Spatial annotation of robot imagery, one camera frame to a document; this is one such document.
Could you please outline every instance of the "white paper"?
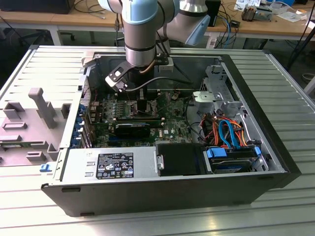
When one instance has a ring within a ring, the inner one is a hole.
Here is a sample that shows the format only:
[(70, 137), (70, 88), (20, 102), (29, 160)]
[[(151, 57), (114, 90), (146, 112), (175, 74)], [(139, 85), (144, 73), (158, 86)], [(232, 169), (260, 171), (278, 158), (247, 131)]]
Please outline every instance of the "white paper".
[(301, 19), (300, 16), (298, 16), (297, 14), (293, 13), (293, 12), (284, 12), (280, 15), (277, 15), (279, 17), (281, 17), (282, 19), (285, 19), (287, 21), (290, 21), (290, 22), (297, 22)]
[(244, 11), (246, 4), (248, 6), (260, 6), (261, 0), (237, 0), (234, 6), (234, 10)]

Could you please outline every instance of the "side panel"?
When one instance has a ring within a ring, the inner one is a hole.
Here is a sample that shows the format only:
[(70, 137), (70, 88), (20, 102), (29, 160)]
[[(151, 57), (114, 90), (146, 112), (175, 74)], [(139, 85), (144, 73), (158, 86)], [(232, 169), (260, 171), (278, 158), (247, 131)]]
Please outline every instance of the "side panel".
[(101, 215), (250, 204), (287, 174), (71, 186), (42, 190), (67, 215)]

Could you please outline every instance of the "slotted metal surface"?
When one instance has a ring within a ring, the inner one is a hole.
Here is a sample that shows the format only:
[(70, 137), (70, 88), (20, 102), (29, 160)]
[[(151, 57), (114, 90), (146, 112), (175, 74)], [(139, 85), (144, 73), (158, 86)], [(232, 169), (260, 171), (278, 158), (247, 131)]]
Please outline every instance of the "slotted metal surface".
[[(51, 80), (48, 94), (54, 86), (70, 89), (77, 85), (78, 63), (84, 51), (115, 50), (42, 46), (28, 58), (26, 68), (32, 66), (27, 69), (32, 75), (22, 73), (14, 82), (27, 87), (31, 84), (24, 80), (34, 83)], [(39, 167), (3, 167), (0, 168), (1, 235), (38, 235), (43, 231), (46, 235), (314, 235), (315, 114), (312, 101), (271, 55), (261, 51), (173, 51), (229, 54), (303, 174), (286, 188), (268, 191), (251, 205), (72, 218), (40, 191), (40, 184), (50, 176), (41, 176)], [(64, 72), (56, 69), (53, 73), (51, 68), (61, 62), (66, 64), (60, 66)], [(70, 68), (67, 63), (73, 65), (73, 73), (67, 71)], [(59, 90), (58, 95), (66, 89)], [(21, 88), (11, 86), (10, 91), (21, 91)]]

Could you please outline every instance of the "black box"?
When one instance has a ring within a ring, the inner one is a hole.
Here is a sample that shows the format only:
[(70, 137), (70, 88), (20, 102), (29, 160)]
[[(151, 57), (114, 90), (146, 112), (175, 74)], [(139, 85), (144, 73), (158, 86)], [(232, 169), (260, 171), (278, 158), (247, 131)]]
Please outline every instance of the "black box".
[(217, 20), (221, 0), (206, 0), (208, 15), (210, 16), (209, 27), (214, 27)]
[(75, 0), (0, 0), (1, 11), (68, 14)]

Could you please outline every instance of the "green circuit board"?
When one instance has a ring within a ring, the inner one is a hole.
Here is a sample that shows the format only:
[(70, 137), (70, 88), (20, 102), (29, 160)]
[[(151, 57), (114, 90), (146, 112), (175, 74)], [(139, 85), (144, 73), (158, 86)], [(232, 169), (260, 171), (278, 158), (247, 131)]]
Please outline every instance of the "green circuit board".
[[(166, 92), (149, 101), (145, 112), (137, 111), (135, 100), (118, 101), (115, 95), (96, 102), (97, 106), (91, 104), (96, 118), (92, 121), (96, 135), (94, 147), (145, 147), (154, 146), (156, 141), (191, 143), (191, 133), (183, 116), (185, 99), (175, 92)], [(126, 122), (150, 124), (150, 136), (125, 140), (116, 137), (115, 125)]]

